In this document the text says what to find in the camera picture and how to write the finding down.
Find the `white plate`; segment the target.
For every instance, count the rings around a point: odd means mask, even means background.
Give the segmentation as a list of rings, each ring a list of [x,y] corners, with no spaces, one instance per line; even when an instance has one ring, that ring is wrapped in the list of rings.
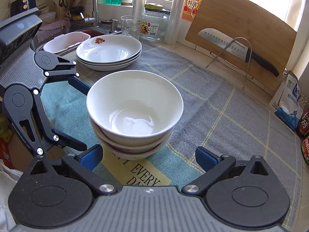
[[[129,59],[141,50],[141,42],[133,37],[102,35],[82,42],[76,55],[89,62],[117,62]]]
[[[117,71],[117,70],[126,68],[129,65],[131,65],[135,60],[139,58],[140,55],[141,53],[139,53],[139,55],[136,55],[135,57],[128,59],[126,61],[118,62],[118,63],[109,63],[106,66],[98,64],[98,63],[89,63],[89,62],[83,61],[80,58],[77,58],[77,60],[81,62],[81,64],[86,66],[87,68],[94,70],[94,71]]]
[[[93,65],[93,66],[114,66],[114,65],[119,65],[119,64],[123,64],[123,63],[127,63],[129,61],[133,61],[135,59],[137,59],[140,55],[141,55],[142,51],[138,52],[136,55],[134,55],[133,57],[126,59],[126,60],[122,60],[122,61],[117,61],[117,62],[89,62],[89,61],[85,61],[82,60],[81,58],[77,57],[77,59],[83,63],[89,64],[89,65]]]

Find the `white bowl front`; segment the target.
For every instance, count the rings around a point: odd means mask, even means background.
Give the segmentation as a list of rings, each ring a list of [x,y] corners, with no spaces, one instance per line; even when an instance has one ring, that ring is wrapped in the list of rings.
[[[147,71],[125,70],[95,82],[86,107],[90,118],[112,140],[112,135],[157,140],[181,119],[184,103],[167,79]]]

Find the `chrome kitchen faucet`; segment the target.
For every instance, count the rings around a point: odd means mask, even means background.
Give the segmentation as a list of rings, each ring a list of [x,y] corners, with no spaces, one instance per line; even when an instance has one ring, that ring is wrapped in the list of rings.
[[[98,12],[98,1],[97,0],[92,0],[92,17],[82,19],[84,21],[84,24],[91,24],[92,26],[98,26],[99,25],[99,12]]]

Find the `white red colander basin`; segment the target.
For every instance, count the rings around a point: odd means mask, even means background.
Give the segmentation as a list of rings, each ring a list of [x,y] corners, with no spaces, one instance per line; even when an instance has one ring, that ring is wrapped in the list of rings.
[[[43,46],[43,50],[57,54],[71,47],[75,47],[77,44],[90,39],[90,37],[91,36],[89,34],[84,32],[71,32],[62,34],[47,42]]]

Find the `purple dish cloth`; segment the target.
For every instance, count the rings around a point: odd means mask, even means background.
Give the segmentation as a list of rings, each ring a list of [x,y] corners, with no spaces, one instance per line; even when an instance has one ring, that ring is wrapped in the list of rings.
[[[41,26],[39,30],[37,31],[38,42],[40,43],[43,40],[61,32],[61,30],[63,30],[65,27],[70,27],[70,26],[71,26],[71,23],[67,18]]]

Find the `clear drinking glass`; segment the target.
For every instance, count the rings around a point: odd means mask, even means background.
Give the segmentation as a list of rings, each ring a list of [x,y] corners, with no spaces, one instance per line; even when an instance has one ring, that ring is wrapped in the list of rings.
[[[125,36],[139,39],[143,18],[139,16],[124,15],[121,17],[121,33]]]

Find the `green lidded sauce jar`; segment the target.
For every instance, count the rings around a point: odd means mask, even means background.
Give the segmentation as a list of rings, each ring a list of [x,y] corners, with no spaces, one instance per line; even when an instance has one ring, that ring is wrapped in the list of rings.
[[[301,152],[304,158],[304,161],[309,165],[309,137],[306,137],[301,143]]]

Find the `white blue salt bag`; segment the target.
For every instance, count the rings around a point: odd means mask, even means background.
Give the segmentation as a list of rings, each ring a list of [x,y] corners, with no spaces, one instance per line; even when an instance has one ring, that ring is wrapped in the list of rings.
[[[288,71],[269,103],[274,114],[293,131],[296,130],[303,114],[301,97],[298,79],[292,71]]]

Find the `dark vinegar bottle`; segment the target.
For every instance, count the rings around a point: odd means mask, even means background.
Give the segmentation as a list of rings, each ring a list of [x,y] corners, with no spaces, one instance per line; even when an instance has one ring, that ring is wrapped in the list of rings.
[[[304,111],[296,128],[296,133],[299,137],[305,138],[309,131],[309,112]]]

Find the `glass jar green lid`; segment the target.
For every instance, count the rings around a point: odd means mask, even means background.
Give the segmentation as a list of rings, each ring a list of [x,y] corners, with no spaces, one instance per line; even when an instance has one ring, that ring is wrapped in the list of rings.
[[[142,39],[157,41],[165,38],[168,16],[162,5],[146,3],[144,5],[140,36]]]

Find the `tall plastic wrap roll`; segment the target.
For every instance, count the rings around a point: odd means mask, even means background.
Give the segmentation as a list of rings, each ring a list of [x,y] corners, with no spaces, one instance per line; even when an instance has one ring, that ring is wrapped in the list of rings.
[[[173,0],[170,18],[166,29],[165,43],[168,45],[175,44],[179,33],[183,6],[185,0]]]

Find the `bamboo cutting board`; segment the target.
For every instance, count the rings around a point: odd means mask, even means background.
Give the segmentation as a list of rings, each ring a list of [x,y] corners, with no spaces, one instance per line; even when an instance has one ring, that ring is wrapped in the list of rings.
[[[222,58],[248,71],[255,80],[271,91],[276,91],[283,79],[296,31],[275,15],[249,0],[203,0],[185,39],[212,53],[220,48],[198,35],[204,28],[215,28],[224,34],[238,37],[242,44],[270,61],[279,71],[275,77],[255,60],[246,64],[234,55],[224,52]]]

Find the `black handled kitchen knife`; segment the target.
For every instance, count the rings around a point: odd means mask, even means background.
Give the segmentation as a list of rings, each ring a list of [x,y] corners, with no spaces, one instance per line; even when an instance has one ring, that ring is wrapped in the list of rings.
[[[271,72],[275,77],[280,75],[277,68],[269,62],[267,59],[252,51],[250,48],[241,44],[237,40],[232,39],[232,37],[220,32],[214,28],[204,28],[199,31],[198,35],[214,45],[226,50],[232,55],[238,57],[244,62],[248,63],[249,58],[254,59],[261,67]]]

